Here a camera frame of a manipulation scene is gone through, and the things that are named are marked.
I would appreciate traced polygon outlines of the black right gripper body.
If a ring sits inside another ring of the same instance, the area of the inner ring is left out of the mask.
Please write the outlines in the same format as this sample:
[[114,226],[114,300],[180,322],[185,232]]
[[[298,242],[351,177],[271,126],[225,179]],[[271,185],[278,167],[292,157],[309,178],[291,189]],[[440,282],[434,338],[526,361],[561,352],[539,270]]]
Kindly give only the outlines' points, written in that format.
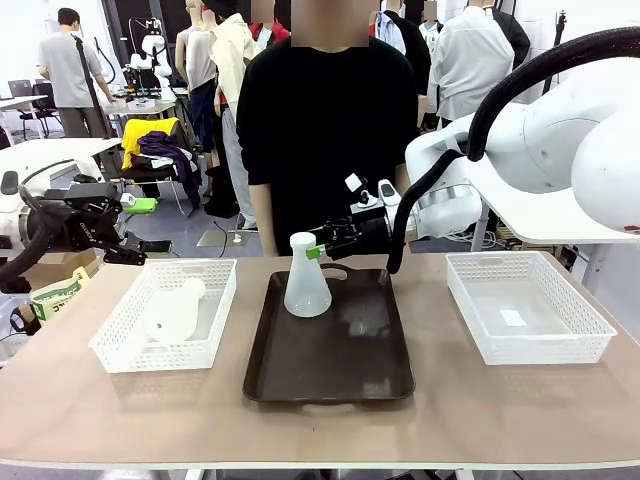
[[386,214],[351,215],[355,234],[355,253],[389,253],[392,245],[392,230]]

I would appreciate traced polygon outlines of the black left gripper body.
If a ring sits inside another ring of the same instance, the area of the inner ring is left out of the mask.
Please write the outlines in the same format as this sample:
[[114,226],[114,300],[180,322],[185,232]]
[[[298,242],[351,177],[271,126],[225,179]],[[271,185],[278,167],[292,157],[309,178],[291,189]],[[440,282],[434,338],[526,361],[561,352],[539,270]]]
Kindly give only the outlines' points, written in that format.
[[123,211],[121,196],[112,183],[71,185],[63,198],[70,209],[64,221],[63,245],[70,251],[119,250],[124,240],[116,228]]

